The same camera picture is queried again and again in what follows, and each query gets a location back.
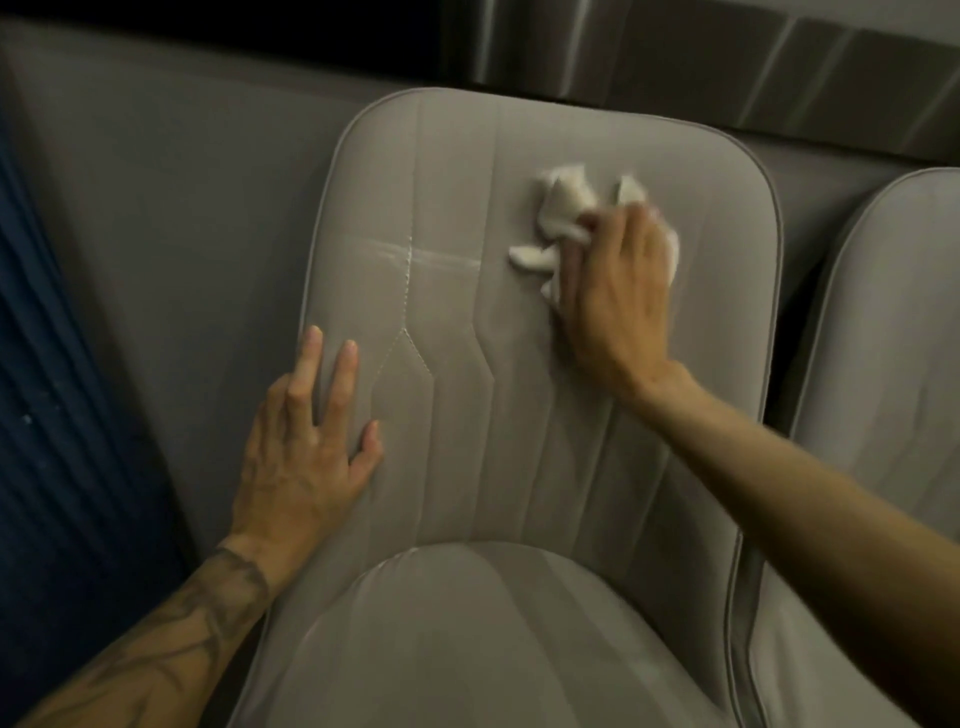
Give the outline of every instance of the right hand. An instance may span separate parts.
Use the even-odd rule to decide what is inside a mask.
[[[659,215],[629,205],[587,213],[589,248],[565,241],[561,318],[577,360],[615,396],[650,414],[664,389],[692,380],[667,357],[667,243]]]

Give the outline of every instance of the forearm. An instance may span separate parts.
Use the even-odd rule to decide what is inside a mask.
[[[960,547],[692,382],[646,415],[862,670],[956,715]]]
[[[21,728],[196,725],[270,600],[257,565],[218,549],[166,602],[41,702]]]

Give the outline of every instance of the adjacent seat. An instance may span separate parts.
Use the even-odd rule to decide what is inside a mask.
[[[960,537],[960,170],[880,191],[822,286],[792,422],[796,442]],[[768,728],[914,725],[769,567],[750,649]]]
[[[331,166],[302,322],[328,352],[358,341],[354,426],[379,419],[388,456],[275,606],[232,725],[730,719],[738,531],[582,378],[542,281],[507,263],[535,174],[575,161],[598,190],[649,188],[682,240],[673,353],[759,416],[780,222],[737,142],[455,90],[374,104]]]

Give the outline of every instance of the tattooed forearm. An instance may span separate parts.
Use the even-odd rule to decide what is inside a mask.
[[[196,722],[270,598],[256,564],[218,549],[164,604],[41,703],[21,728]]]

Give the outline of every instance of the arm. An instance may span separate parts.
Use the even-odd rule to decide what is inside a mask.
[[[317,545],[346,517],[383,456],[376,423],[347,458],[356,345],[337,358],[324,421],[311,402],[323,336],[267,392],[244,452],[229,535],[190,579],[43,700],[20,728],[196,725],[237,647]]]
[[[666,355],[656,214],[590,217],[567,245],[566,330],[581,363],[660,434],[851,660],[920,722],[960,712],[960,546],[701,388]]]

